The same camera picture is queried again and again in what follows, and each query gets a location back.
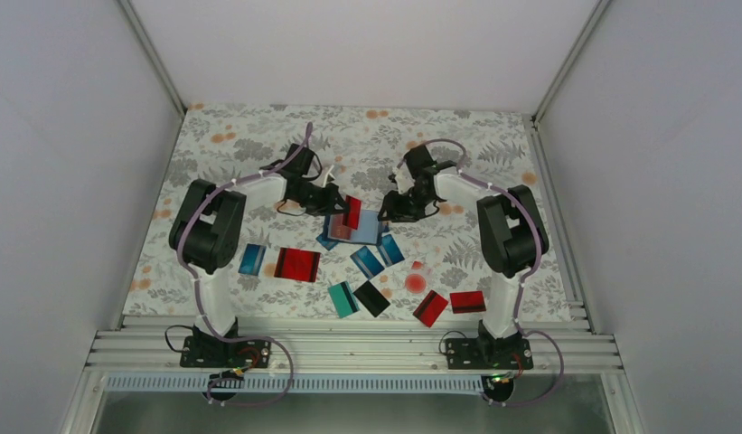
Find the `blue card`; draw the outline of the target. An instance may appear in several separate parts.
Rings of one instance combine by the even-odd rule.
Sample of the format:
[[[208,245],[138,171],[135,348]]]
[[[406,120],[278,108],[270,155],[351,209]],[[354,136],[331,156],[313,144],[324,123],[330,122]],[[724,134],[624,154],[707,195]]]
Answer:
[[[363,246],[355,251],[350,256],[350,259],[366,279],[372,279],[384,270],[383,264],[367,246]]]
[[[380,238],[377,250],[386,268],[402,262],[405,258],[391,234],[385,234]]]
[[[323,235],[318,235],[318,236],[316,237],[316,240],[317,240],[317,242],[318,242],[318,243],[319,243],[319,244],[320,244],[320,245],[321,245],[321,246],[322,246],[323,248],[325,248],[325,249],[326,249],[326,250],[328,250],[328,251],[330,251],[330,250],[334,249],[334,248],[335,248],[335,247],[336,247],[336,246],[337,246],[337,245],[339,244],[339,242],[338,242],[338,241],[335,241],[335,240],[331,240],[331,239],[327,239],[327,238],[325,238],[325,237],[324,237]]]
[[[245,246],[238,272],[243,276],[257,277],[265,258],[267,247],[249,243]]]

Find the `red card black stripe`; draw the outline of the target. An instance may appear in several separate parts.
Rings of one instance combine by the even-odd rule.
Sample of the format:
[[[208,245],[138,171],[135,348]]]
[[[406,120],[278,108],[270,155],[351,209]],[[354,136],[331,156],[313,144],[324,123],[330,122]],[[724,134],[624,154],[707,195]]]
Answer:
[[[342,216],[336,214],[331,217],[328,226],[329,239],[340,242],[350,241],[354,232],[355,229],[343,223]]]

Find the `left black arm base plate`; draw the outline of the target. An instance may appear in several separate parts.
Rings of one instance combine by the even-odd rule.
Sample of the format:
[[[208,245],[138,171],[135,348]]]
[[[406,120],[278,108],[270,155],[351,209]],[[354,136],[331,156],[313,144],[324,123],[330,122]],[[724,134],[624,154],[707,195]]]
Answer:
[[[268,368],[272,344],[247,340],[234,344],[209,335],[188,336],[183,343],[180,366],[183,368]]]

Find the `white card red circle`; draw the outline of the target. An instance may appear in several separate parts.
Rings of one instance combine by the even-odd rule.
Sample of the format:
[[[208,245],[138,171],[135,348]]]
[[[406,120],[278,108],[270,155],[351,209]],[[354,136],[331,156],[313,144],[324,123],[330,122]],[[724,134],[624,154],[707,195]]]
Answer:
[[[424,262],[414,260],[404,280],[404,288],[410,294],[417,295],[424,293],[427,289],[427,278],[430,274],[431,269]]]

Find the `blue card centre right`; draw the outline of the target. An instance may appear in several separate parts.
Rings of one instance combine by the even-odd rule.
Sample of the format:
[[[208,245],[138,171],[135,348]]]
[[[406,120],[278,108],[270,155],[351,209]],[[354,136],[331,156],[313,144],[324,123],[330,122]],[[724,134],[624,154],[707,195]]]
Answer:
[[[380,238],[377,250],[386,268],[402,262],[405,258],[391,234],[385,234]]]

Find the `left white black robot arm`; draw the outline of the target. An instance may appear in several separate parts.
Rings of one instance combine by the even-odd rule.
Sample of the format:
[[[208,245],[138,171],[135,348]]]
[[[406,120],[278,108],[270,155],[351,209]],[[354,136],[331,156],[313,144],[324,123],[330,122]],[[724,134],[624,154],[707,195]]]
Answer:
[[[313,151],[293,144],[286,157],[252,174],[217,185],[196,179],[185,193],[169,232],[169,247],[190,273],[197,317],[195,334],[206,338],[202,352],[218,366],[239,353],[237,318],[231,310],[227,267],[236,257],[245,212],[293,201],[311,216],[346,214],[350,205],[331,176],[315,184],[307,176]]]

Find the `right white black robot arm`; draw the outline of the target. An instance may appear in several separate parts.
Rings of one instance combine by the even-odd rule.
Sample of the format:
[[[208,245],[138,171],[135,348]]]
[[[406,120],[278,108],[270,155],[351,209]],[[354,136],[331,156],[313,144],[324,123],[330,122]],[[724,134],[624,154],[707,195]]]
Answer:
[[[511,344],[525,336],[519,321],[524,283],[548,252],[549,238],[528,186],[501,188],[468,174],[463,165],[436,161],[425,144],[410,149],[390,177],[397,187],[384,196],[379,219],[418,222],[440,203],[476,214],[479,246],[493,273],[476,353],[483,365],[498,368],[510,359]],[[401,168],[408,170],[410,186],[403,185]]]

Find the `red card overlapping stack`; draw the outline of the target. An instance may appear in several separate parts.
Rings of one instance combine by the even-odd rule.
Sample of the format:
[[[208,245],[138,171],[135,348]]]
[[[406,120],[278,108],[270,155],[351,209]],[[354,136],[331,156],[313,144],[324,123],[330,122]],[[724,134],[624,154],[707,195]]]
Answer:
[[[315,282],[321,254],[310,250],[299,250],[294,256],[294,279]]]

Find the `red card upper stack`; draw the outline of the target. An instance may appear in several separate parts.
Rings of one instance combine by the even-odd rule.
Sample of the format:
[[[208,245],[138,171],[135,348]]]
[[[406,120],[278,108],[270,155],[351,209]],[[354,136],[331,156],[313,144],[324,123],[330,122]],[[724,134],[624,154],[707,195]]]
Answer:
[[[276,278],[294,279],[294,256],[299,249],[281,248],[278,254],[274,276]]]

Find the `floral patterned table mat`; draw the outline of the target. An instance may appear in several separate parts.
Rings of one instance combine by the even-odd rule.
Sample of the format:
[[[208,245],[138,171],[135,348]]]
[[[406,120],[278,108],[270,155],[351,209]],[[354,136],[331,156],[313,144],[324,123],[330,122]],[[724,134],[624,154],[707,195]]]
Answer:
[[[391,189],[393,167],[413,146],[425,144],[439,161],[462,160],[468,174],[504,188],[528,185],[540,191],[531,147],[518,113],[402,108],[252,106],[196,104],[185,116],[124,311],[132,316],[190,316],[195,311],[189,274],[177,263],[168,234],[190,182],[217,184],[255,172],[282,158],[302,140],[312,123],[310,146],[324,167],[335,165],[343,193],[376,210]],[[306,216],[294,203],[247,211],[243,244],[267,247],[257,277],[243,276],[230,264],[230,301],[243,316],[334,318],[331,285],[365,280],[350,256],[352,245],[328,251],[316,237],[320,219]],[[442,203],[437,215],[413,224],[397,224],[391,234],[404,260],[373,280],[389,300],[383,317],[410,320],[430,291],[443,297],[462,291],[487,291],[491,271],[479,246],[477,216],[464,207]],[[274,276],[281,248],[321,254],[315,282]],[[410,294],[404,280],[414,260],[431,274],[422,294]]]

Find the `blue card far left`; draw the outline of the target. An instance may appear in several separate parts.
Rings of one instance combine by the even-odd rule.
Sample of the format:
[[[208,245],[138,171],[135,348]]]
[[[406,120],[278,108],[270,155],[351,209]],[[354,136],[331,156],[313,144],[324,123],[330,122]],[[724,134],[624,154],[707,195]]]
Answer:
[[[243,276],[257,277],[265,258],[267,247],[249,243],[245,246],[238,272]]]

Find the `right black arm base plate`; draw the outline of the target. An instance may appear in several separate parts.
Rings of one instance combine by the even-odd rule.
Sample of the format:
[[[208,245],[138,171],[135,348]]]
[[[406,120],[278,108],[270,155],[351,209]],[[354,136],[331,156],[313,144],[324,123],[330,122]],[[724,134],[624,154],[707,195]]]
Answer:
[[[448,369],[454,371],[534,368],[530,343],[526,339],[508,344],[480,344],[476,338],[447,338],[444,352]]]

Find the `aluminium front rail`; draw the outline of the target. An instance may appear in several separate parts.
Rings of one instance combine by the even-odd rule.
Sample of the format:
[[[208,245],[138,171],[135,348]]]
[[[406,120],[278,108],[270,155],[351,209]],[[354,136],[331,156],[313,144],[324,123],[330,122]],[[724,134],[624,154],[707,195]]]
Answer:
[[[176,371],[180,356],[167,341],[179,344],[182,331],[164,333],[157,329],[123,329],[99,332],[94,338],[85,365],[89,369],[113,371]],[[278,336],[269,357],[269,370],[286,373],[295,364],[297,373],[448,373],[442,354],[441,332],[401,330],[335,333],[288,331]],[[533,367],[526,373],[616,373],[623,370],[615,339],[605,335],[553,334],[530,338]]]

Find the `dark blue card holder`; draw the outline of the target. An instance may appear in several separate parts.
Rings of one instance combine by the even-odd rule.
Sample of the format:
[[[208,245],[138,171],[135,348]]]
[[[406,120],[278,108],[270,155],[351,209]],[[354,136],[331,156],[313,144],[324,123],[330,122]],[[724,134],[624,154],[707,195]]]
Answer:
[[[327,216],[322,236],[331,242],[361,245],[380,245],[382,236],[390,230],[386,222],[378,219],[373,210],[361,210],[358,227],[353,229],[343,224],[343,215]]]

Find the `blue card top centre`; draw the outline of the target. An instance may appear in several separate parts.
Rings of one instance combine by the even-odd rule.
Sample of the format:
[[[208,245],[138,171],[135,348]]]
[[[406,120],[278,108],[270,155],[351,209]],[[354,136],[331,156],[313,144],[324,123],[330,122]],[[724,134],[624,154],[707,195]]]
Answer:
[[[328,250],[328,251],[330,251],[330,250],[334,249],[334,248],[335,248],[335,247],[336,247],[336,246],[337,246],[337,245],[339,244],[339,242],[338,242],[338,241],[335,241],[335,240],[331,240],[331,239],[327,239],[327,238],[325,238],[325,237],[324,237],[323,235],[318,235],[318,236],[316,237],[316,240],[317,240],[317,242],[318,242],[318,243],[319,243],[319,244],[320,244],[320,245],[321,245],[321,246],[322,246],[323,248],[325,248],[325,249],[326,249],[326,250]]]

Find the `teal card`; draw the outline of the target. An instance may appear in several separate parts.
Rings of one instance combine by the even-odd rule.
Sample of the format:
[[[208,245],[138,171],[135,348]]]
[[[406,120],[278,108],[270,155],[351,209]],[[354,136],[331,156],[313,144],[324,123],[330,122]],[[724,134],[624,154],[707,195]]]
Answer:
[[[347,281],[330,286],[328,294],[339,318],[351,316],[360,310]]]

